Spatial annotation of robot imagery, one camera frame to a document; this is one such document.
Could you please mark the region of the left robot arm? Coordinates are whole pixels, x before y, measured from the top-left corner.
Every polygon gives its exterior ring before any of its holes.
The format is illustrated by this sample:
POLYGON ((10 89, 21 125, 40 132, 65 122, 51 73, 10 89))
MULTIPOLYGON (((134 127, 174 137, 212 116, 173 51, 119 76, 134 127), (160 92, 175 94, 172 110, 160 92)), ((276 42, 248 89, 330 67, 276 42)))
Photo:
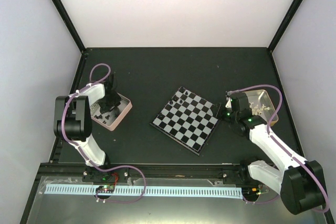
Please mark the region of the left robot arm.
POLYGON ((54 134, 68 142, 93 167, 94 175, 102 182, 113 174, 109 158, 97 144, 92 133, 92 121, 108 129, 116 128, 120 120, 122 97, 114 87, 114 75, 101 82, 91 82, 82 90, 55 100, 54 134))

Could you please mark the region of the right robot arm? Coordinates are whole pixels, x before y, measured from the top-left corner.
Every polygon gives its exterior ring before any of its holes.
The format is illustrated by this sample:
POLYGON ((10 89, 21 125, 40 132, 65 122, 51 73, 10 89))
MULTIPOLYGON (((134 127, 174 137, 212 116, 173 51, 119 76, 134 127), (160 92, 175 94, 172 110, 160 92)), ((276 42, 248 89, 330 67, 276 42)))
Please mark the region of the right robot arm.
POLYGON ((250 184, 257 180, 276 192, 287 210, 297 215, 314 209, 329 210, 322 166, 308 161, 286 145, 260 114, 253 112, 245 92, 232 92, 227 103, 211 106, 217 119, 230 123, 232 130, 257 145, 274 165, 256 160, 240 168, 239 179, 250 184))

